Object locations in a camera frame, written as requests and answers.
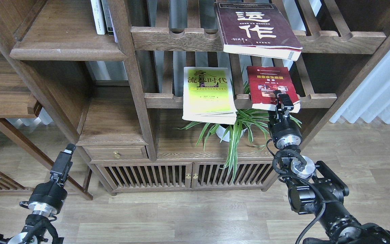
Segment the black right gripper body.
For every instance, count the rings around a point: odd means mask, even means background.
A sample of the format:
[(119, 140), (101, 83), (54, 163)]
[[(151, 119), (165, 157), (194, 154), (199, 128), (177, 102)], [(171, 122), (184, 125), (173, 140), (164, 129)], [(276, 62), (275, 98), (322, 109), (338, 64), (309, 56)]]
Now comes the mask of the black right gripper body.
[(269, 111), (269, 131), (277, 149), (300, 150), (302, 135), (289, 112), (294, 104), (288, 94), (281, 94), (282, 104), (276, 106), (275, 112)]

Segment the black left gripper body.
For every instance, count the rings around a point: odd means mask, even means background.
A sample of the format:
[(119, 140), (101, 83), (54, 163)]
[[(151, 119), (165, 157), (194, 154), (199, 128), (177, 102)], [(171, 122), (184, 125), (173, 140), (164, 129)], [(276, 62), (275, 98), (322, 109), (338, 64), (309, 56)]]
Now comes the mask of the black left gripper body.
[(73, 152), (60, 152), (50, 170), (50, 180), (38, 184), (28, 201), (20, 202), (20, 207), (32, 210), (36, 215), (56, 215), (60, 212), (67, 197), (64, 189), (68, 172), (72, 166)]

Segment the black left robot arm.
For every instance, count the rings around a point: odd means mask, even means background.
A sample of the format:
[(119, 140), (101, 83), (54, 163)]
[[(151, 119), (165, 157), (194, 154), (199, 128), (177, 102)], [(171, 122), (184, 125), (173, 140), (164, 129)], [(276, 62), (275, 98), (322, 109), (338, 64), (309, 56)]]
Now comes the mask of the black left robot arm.
[(12, 238), (3, 238), (0, 234), (0, 244), (40, 244), (47, 242), (44, 238), (48, 231), (52, 236), (53, 244), (62, 244), (64, 238), (59, 237), (57, 230), (51, 224), (50, 218), (56, 220), (67, 191), (64, 189), (68, 173), (72, 166), (71, 158), (76, 146), (69, 143), (64, 151), (61, 151), (50, 170), (50, 180), (38, 184), (28, 201), (20, 202), (20, 207), (32, 211), (26, 218), (23, 230)]

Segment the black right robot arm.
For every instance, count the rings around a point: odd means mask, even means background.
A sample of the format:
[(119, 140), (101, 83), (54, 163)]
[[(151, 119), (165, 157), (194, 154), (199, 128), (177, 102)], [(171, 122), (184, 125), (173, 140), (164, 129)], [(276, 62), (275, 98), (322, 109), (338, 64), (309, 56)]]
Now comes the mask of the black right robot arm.
[(390, 231), (374, 224), (361, 224), (345, 207), (347, 185), (322, 161), (300, 154), (301, 133), (291, 120), (290, 97), (280, 90), (275, 111), (269, 112), (269, 131), (277, 152), (272, 161), (278, 179), (288, 187), (291, 209), (300, 215), (314, 214), (296, 243), (390, 244)]

